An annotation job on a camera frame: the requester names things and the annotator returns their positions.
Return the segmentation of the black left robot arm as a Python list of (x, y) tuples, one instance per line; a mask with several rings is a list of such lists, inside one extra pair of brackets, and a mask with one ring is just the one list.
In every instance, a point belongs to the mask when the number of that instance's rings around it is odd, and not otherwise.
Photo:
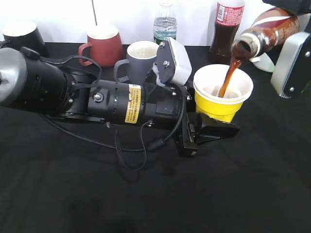
[(190, 112), (193, 97), (184, 86), (134, 85), (102, 80), (100, 75), (67, 67), (70, 58), (49, 59), (36, 51), (0, 50), (0, 104), (3, 107), (75, 123), (142, 125), (165, 129), (167, 136), (145, 145), (148, 151), (173, 138), (182, 153), (194, 155), (200, 144), (232, 138), (235, 124)]

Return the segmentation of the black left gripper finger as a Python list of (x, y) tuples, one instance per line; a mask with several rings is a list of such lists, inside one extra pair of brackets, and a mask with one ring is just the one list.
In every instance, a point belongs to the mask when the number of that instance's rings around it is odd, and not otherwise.
[(197, 145), (201, 145), (210, 141), (233, 138), (238, 134), (239, 131), (239, 126), (231, 123), (201, 123), (195, 127), (194, 142)]

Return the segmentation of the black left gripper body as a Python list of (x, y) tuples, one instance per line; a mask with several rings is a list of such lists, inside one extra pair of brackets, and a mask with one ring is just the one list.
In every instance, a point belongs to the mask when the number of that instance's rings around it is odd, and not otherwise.
[(198, 145), (196, 139), (202, 125), (202, 117), (195, 112), (194, 88), (191, 81), (181, 90), (177, 86), (145, 86), (143, 120), (150, 120), (154, 128), (168, 130), (146, 143), (150, 152), (166, 146), (173, 139), (181, 156), (194, 156)]

